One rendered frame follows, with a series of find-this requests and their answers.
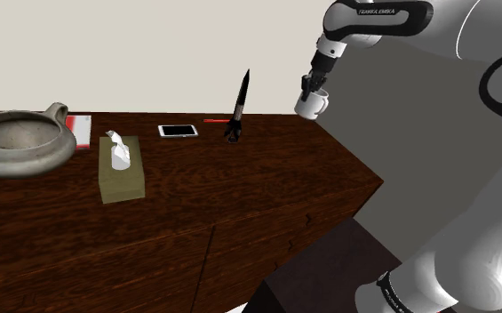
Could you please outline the white mug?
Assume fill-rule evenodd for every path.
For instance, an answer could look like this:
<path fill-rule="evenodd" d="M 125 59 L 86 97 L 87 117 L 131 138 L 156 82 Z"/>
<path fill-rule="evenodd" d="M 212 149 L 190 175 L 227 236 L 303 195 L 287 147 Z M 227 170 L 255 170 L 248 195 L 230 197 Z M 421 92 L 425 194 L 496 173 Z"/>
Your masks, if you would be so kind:
<path fill-rule="evenodd" d="M 316 120 L 329 106 L 329 94 L 323 89 L 311 92 L 306 100 L 298 99 L 294 111 L 307 120 Z"/>

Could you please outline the white phone with black screen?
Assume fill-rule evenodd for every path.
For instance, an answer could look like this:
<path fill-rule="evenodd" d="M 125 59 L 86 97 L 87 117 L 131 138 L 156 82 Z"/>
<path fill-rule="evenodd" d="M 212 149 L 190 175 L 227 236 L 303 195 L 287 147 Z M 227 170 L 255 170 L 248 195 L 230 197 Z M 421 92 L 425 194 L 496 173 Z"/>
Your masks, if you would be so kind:
<path fill-rule="evenodd" d="M 188 138 L 197 137 L 198 131 L 192 124 L 160 124 L 158 132 L 163 138 Z"/>

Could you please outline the dark robot stand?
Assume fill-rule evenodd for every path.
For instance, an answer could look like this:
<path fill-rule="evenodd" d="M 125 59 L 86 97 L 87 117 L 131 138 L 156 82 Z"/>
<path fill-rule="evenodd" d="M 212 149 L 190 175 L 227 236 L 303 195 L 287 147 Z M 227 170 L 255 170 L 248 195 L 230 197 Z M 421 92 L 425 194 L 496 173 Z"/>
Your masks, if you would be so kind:
<path fill-rule="evenodd" d="M 400 264 L 349 218 L 266 277 L 242 313 L 358 313 L 356 289 Z"/>

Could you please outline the black rocket figure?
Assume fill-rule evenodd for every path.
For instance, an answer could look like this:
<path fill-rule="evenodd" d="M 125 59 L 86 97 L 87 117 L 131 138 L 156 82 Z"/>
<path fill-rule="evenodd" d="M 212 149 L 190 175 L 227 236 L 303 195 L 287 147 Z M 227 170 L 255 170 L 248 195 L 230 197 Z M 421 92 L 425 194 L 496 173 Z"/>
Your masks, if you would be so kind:
<path fill-rule="evenodd" d="M 242 116 L 244 104 L 246 101 L 246 96 L 248 92 L 248 86 L 250 82 L 250 70 L 247 70 L 243 81 L 241 83 L 241 87 L 237 96 L 237 100 L 235 103 L 235 109 L 232 117 L 226 124 L 226 129 L 224 131 L 224 136 L 227 137 L 227 141 L 229 143 L 236 143 L 239 140 L 242 132 Z"/>

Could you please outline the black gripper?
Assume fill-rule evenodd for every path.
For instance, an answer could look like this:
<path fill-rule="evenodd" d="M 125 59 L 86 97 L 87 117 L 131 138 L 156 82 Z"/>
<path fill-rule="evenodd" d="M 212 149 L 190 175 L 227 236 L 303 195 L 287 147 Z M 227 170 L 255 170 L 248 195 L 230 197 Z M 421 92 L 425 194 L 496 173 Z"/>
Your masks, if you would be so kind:
<path fill-rule="evenodd" d="M 319 91 L 326 82 L 326 75 L 329 74 L 337 62 L 337 58 L 327 56 L 320 51 L 316 51 L 311 60 L 311 70 L 308 74 L 301 77 L 301 96 L 302 101 L 307 101 L 311 92 Z"/>

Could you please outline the red and white book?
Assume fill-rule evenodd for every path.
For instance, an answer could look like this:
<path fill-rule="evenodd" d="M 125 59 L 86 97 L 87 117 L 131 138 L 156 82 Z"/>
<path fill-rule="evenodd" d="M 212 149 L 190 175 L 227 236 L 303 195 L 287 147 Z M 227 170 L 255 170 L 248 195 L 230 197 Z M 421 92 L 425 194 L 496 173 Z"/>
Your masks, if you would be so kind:
<path fill-rule="evenodd" d="M 66 126 L 76 138 L 77 149 L 89 149 L 91 140 L 92 117 L 71 116 L 66 118 Z"/>

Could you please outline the dark wooden chest of drawers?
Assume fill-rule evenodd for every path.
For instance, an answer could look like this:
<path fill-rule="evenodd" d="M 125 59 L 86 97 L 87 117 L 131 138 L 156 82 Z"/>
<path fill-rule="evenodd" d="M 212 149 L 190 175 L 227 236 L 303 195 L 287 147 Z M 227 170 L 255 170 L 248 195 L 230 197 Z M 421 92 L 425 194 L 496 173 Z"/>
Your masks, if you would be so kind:
<path fill-rule="evenodd" d="M 60 169 L 0 179 L 0 313 L 223 313 L 368 200 L 381 179 L 319 124 L 96 113 Z M 160 124 L 197 137 L 163 138 Z M 144 198 L 103 204 L 99 142 L 137 136 Z"/>

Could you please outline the olive tissue box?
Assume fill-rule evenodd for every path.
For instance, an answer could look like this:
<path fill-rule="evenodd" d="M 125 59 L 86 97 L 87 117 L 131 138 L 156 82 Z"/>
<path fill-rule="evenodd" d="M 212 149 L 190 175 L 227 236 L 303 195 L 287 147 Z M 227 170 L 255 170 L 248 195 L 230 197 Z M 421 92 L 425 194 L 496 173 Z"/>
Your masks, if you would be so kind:
<path fill-rule="evenodd" d="M 146 196 L 137 136 L 120 136 L 108 131 L 106 137 L 100 137 L 98 181 L 103 204 Z"/>

